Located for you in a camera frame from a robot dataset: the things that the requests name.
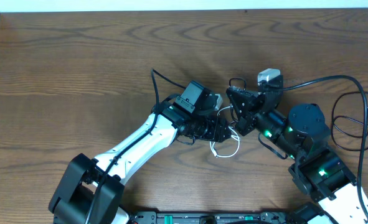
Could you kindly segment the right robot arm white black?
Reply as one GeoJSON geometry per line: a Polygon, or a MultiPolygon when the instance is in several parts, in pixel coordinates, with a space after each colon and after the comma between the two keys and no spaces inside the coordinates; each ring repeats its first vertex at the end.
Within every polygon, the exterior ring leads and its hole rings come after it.
{"type": "Polygon", "coordinates": [[[331,132],[316,104],[294,106],[283,116],[276,106],[279,93],[246,91],[236,86],[226,94],[238,116],[237,131],[253,130],[294,160],[288,171],[300,191],[321,207],[292,214],[291,223],[368,223],[368,198],[355,175],[328,144],[331,132]]]}

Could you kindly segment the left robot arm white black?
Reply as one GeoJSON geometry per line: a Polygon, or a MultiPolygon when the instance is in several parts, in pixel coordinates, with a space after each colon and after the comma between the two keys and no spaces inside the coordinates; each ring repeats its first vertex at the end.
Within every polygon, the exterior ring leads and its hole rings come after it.
{"type": "Polygon", "coordinates": [[[49,211],[60,223],[128,223],[120,207],[125,185],[151,157],[179,136],[211,142],[231,136],[226,120],[215,115],[222,102],[220,94],[191,81],[182,94],[156,103],[144,124],[118,145],[69,162],[49,211]]]}

